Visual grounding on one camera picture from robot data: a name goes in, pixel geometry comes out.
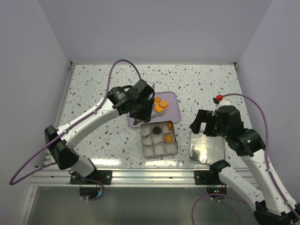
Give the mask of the black round cookie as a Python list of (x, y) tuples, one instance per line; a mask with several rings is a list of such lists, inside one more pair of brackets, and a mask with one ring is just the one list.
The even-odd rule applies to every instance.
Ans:
[(162, 129), (158, 126), (155, 126), (153, 129), (152, 129), (152, 133), (153, 134), (156, 134), (156, 135), (159, 135), (160, 133), (162, 132)]

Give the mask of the metal cookie tin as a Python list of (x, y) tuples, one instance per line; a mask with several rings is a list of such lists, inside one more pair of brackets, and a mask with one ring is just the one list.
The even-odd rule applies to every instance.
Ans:
[[(178, 154), (179, 148), (176, 140), (176, 134), (173, 124), (173, 130), (169, 131), (167, 123), (172, 121), (162, 121), (142, 124), (140, 126), (142, 154), (146, 160), (155, 160), (159, 158), (173, 157)], [(158, 126), (162, 129), (159, 135), (153, 134), (152, 129)], [(173, 142), (166, 143), (164, 138), (166, 135), (173, 137)]]

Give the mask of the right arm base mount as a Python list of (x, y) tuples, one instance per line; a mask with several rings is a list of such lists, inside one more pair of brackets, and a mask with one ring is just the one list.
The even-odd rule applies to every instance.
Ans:
[(194, 180), (196, 185), (224, 185), (219, 179), (218, 173), (210, 170), (195, 170)]

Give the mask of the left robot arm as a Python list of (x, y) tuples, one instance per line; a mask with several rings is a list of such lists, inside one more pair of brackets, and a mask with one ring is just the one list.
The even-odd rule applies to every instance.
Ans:
[(114, 87), (94, 107), (70, 123), (58, 128), (48, 126), (45, 129), (46, 146), (59, 169), (72, 169), (85, 183), (94, 183), (98, 177), (95, 165), (89, 158), (79, 155), (75, 147), (101, 125), (123, 114), (149, 122), (154, 86), (152, 82), (140, 80), (133, 86)]

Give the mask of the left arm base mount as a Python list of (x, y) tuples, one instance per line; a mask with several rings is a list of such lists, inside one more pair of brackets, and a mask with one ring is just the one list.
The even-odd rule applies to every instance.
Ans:
[(72, 185), (93, 185), (95, 181), (103, 185), (110, 185), (113, 177), (111, 170), (96, 170), (88, 177), (81, 178), (80, 175), (74, 171), (69, 171), (71, 175), (70, 184)]

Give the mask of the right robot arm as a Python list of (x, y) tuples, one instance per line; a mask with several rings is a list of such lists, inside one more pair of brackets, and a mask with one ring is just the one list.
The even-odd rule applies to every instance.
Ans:
[(251, 171), (258, 188), (239, 176), (225, 160), (210, 165), (206, 182), (229, 185), (253, 210), (260, 225), (290, 225), (299, 221), (300, 205), (283, 187), (274, 167), (265, 156), (266, 146), (253, 129), (244, 127), (240, 112), (235, 106), (225, 105), (214, 111), (199, 110), (190, 129), (200, 132), (205, 123), (204, 135), (222, 137)]

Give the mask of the metal tongs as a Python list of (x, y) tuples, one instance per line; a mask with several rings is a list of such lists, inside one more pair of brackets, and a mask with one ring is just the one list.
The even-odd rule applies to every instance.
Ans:
[(150, 119), (148, 121), (134, 119), (133, 125), (135, 126), (135, 125), (140, 124), (140, 123), (150, 122), (152, 119), (154, 119), (156, 117), (160, 117), (160, 116), (165, 115), (166, 112), (167, 112), (167, 110), (163, 109), (161, 112), (157, 112), (155, 114), (152, 114), (151, 117), (150, 117)]

